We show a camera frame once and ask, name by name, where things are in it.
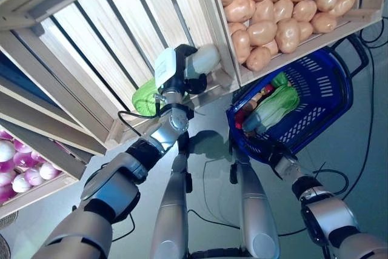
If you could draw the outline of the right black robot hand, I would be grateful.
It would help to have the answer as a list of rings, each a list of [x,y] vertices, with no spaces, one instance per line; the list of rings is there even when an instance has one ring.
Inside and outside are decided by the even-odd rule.
[[[264,164],[269,165],[271,168],[275,168],[282,158],[287,158],[293,161],[297,160],[297,157],[292,153],[292,151],[287,148],[283,143],[279,142],[263,142],[261,153],[261,161]]]

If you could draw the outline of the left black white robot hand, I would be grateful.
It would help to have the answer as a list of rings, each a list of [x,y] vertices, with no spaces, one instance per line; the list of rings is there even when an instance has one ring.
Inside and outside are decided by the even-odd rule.
[[[159,94],[178,92],[197,95],[207,88],[208,66],[204,47],[181,44],[166,48],[155,61],[155,86]]]

